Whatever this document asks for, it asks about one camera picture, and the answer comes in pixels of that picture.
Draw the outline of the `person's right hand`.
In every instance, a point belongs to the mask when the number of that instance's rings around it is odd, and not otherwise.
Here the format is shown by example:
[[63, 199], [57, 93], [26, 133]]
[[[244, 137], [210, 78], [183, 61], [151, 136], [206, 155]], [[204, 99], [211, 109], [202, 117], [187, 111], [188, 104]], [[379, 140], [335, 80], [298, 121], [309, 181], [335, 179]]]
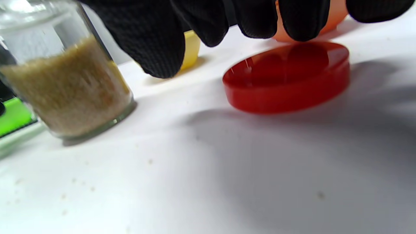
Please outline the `person's right hand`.
[[[182, 22], [206, 46], [218, 46], [229, 30], [222, 0], [82, 0], [102, 20], [117, 45], [156, 78], [172, 78], [185, 54]], [[242, 34], [268, 39], [278, 22], [294, 41], [316, 38], [327, 24], [330, 0], [232, 0]]]

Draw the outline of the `person's left hand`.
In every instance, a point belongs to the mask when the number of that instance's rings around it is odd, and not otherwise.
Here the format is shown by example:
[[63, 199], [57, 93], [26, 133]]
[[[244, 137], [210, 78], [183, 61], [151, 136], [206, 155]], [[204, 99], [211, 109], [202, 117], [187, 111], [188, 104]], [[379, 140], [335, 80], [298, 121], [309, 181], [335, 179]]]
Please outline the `person's left hand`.
[[[6, 49], [5, 46], [0, 46], [0, 66], [5, 65], [15, 65], [16, 61], [12, 54]], [[0, 73], [0, 116], [6, 112], [6, 107], [3, 102], [12, 99], [15, 96], [15, 93], [9, 88], [9, 85], [4, 83], [5, 76]]]

